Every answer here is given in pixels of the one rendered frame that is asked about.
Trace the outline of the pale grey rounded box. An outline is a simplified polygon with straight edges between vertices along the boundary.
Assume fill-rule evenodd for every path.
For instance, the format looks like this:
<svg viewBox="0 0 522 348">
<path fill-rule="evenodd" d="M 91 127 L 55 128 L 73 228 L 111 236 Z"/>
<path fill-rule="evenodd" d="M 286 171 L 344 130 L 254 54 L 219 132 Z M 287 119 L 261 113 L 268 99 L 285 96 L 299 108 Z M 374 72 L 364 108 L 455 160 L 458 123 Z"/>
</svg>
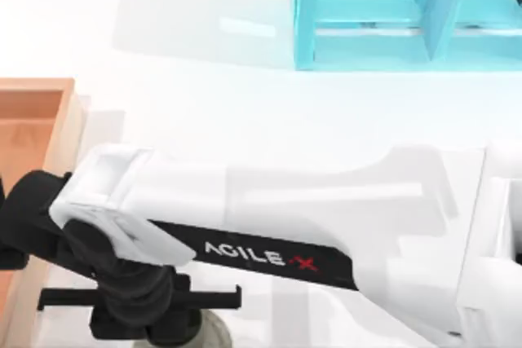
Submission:
<svg viewBox="0 0 522 348">
<path fill-rule="evenodd" d="M 213 311 L 204 310 L 201 325 L 201 348 L 233 348 L 230 331 Z"/>
</svg>

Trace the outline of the shallow salmon-coloured box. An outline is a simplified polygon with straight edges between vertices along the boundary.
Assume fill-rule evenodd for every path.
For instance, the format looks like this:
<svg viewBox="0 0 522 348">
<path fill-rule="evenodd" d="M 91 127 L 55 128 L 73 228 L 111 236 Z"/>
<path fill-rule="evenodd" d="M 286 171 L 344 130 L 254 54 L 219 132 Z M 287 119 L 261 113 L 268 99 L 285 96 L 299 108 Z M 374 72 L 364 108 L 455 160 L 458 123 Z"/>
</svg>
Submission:
<svg viewBox="0 0 522 348">
<path fill-rule="evenodd" d="M 32 170 L 76 162 L 86 114 L 71 77 L 0 77 L 0 206 Z"/>
</svg>

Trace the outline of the light blue rack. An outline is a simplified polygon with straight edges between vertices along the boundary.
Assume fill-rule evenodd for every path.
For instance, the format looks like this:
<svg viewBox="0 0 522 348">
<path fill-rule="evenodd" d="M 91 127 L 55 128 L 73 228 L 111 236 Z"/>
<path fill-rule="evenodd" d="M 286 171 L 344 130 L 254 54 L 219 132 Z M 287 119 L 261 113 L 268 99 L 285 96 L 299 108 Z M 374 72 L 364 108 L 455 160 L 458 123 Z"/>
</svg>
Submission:
<svg viewBox="0 0 522 348">
<path fill-rule="evenodd" d="M 293 0 L 299 70 L 522 71 L 522 0 Z"/>
</svg>

